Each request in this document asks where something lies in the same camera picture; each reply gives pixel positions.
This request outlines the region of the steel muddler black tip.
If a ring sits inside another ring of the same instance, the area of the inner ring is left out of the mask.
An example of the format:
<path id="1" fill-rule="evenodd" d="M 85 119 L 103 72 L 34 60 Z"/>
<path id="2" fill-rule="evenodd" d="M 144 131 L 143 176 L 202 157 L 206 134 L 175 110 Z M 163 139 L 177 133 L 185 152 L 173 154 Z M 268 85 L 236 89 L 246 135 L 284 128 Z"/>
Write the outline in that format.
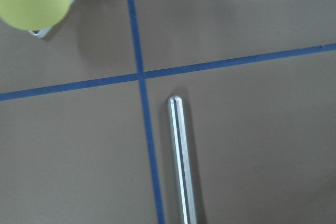
<path id="1" fill-rule="evenodd" d="M 182 98 L 178 95 L 170 96 L 167 101 L 167 107 L 174 152 L 181 223 L 197 223 L 197 209 Z"/>

